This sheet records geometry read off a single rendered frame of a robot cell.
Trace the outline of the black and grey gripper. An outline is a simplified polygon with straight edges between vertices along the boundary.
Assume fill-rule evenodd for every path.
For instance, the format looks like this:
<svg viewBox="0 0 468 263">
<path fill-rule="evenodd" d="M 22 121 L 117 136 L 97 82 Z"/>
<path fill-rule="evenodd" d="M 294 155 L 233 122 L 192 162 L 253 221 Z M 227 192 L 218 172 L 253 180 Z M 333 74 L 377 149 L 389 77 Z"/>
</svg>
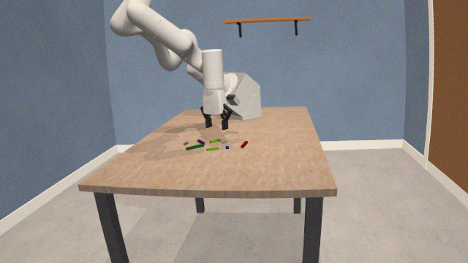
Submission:
<svg viewBox="0 0 468 263">
<path fill-rule="evenodd" d="M 211 115 L 220 115 L 222 118 L 222 130 L 228 129 L 228 119 L 232 109 L 227 106 L 224 89 L 206 90 L 203 92 L 203 106 L 200 108 L 205 118 L 205 127 L 212 127 Z"/>
</svg>

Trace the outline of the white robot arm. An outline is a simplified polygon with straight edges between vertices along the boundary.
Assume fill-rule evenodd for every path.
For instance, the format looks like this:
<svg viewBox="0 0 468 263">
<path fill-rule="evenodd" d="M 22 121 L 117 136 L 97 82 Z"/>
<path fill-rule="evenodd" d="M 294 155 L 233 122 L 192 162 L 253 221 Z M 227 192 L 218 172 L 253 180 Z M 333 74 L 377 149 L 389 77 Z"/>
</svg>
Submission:
<svg viewBox="0 0 468 263">
<path fill-rule="evenodd" d="M 148 40 L 159 64 L 167 71 L 176 70 L 185 61 L 187 73 L 205 89 L 223 88 L 230 105 L 238 106 L 241 101 L 231 94 L 238 77 L 224 73 L 222 50 L 202 51 L 191 31 L 180 30 L 150 7 L 151 0 L 124 0 L 110 19 L 111 30 L 122 37 L 140 35 Z"/>
</svg>

